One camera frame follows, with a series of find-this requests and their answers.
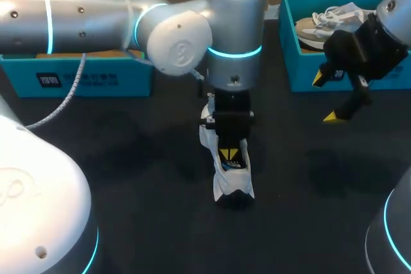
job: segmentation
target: cardboard box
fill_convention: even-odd
[[[320,64],[326,61],[324,53],[304,53],[295,33],[294,22],[310,17],[313,12],[324,12],[330,6],[354,2],[359,7],[375,10],[382,0],[282,0],[279,15],[279,36],[291,89],[294,92],[352,90],[348,76],[337,71],[334,81],[323,87],[312,86]],[[411,57],[404,59],[382,80],[370,82],[370,89],[411,89]]]
[[[14,55],[0,61],[20,98],[64,98],[69,92],[81,54]],[[120,51],[90,53],[76,96],[147,97],[152,88],[152,66]]]

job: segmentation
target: white robotic arm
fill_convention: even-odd
[[[208,60],[214,95],[200,141],[214,198],[254,197],[246,138],[254,114],[266,0],[0,0],[0,53],[140,50],[180,76]],[[99,273],[91,194],[67,155],[23,127],[0,97],[0,273]]]
[[[376,14],[355,33],[336,31],[324,44],[327,62],[320,66],[313,85],[321,87],[338,69],[347,72],[354,91],[324,121],[349,120],[362,105],[369,104],[368,82],[393,70],[408,56],[410,46],[411,0],[383,0]],[[371,274],[411,272],[410,209],[411,168],[367,231],[365,256]]]

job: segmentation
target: logo on box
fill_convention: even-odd
[[[36,73],[36,76],[43,88],[60,88],[62,86],[56,73]]]

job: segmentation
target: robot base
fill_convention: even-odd
[[[370,224],[365,257],[371,274],[406,274],[411,271],[411,168],[391,192]]]

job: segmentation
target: blue shoe box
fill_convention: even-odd
[[[36,58],[36,55],[0,55],[0,66],[20,98],[64,98],[77,72],[80,58]],[[87,57],[76,96],[147,97],[153,67],[127,55]]]
[[[323,87],[312,86],[319,65],[326,61],[324,53],[303,53],[295,32],[294,23],[311,17],[313,12],[322,13],[330,6],[355,3],[360,8],[375,10],[382,0],[281,0],[279,13],[279,36],[285,66],[293,92],[352,90],[348,76],[341,72],[336,81],[329,81]],[[370,89],[411,89],[411,57],[404,59],[382,80],[370,82]]]

